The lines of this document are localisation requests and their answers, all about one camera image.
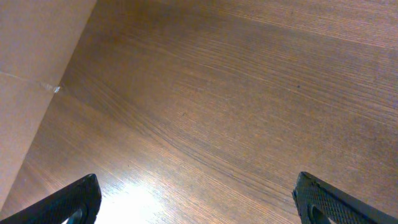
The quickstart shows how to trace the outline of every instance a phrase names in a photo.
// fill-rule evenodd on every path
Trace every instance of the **brown wooden floor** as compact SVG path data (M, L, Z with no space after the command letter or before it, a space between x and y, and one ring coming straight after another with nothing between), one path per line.
M0 217L299 223L302 170L398 217L397 49L396 1L99 0Z

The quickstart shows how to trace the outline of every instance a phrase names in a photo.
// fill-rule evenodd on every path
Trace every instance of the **cardboard panel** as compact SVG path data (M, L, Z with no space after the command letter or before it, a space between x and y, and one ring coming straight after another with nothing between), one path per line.
M0 209L95 2L0 0Z

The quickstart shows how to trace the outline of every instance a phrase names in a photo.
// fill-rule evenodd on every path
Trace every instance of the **wood grain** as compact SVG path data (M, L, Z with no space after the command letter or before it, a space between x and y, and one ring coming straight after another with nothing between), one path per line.
M98 223L299 223L308 171L398 217L395 1L102 1L1 217L95 173Z

